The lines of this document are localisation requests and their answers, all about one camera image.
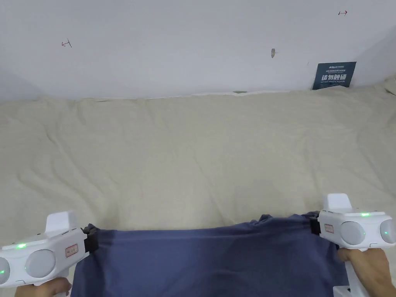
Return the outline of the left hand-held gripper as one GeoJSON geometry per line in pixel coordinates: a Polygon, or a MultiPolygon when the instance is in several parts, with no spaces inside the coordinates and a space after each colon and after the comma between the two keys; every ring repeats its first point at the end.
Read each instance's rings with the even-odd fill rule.
{"type": "Polygon", "coordinates": [[[59,277],[98,249],[96,232],[80,228],[75,213],[47,216],[45,231],[0,249],[0,285],[38,286],[59,277]]]}

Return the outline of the person's right hand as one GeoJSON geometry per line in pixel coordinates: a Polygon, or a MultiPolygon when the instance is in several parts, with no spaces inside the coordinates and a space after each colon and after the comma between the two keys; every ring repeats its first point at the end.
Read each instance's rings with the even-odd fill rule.
{"type": "Polygon", "coordinates": [[[389,262],[382,249],[338,249],[338,257],[349,261],[371,297],[395,297],[396,288],[392,283],[389,262]]]}

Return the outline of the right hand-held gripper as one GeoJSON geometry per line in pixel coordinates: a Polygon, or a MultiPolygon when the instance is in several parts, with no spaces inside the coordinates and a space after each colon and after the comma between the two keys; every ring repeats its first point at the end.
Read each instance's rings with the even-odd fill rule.
{"type": "MultiPolygon", "coordinates": [[[[395,246],[395,224],[383,211],[354,208],[344,193],[331,193],[323,199],[323,210],[310,218],[311,232],[340,248],[384,249],[395,246]]],[[[333,287],[335,297],[370,297],[352,264],[345,262],[347,285],[333,287]]]]}

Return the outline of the person's left hand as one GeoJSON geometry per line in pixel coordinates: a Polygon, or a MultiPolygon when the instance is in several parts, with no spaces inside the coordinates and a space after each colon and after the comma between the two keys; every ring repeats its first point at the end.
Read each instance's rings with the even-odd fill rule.
{"type": "Polygon", "coordinates": [[[67,278],[55,278],[39,286],[23,285],[16,289],[15,297],[53,297],[65,293],[69,295],[72,284],[67,278]]]}

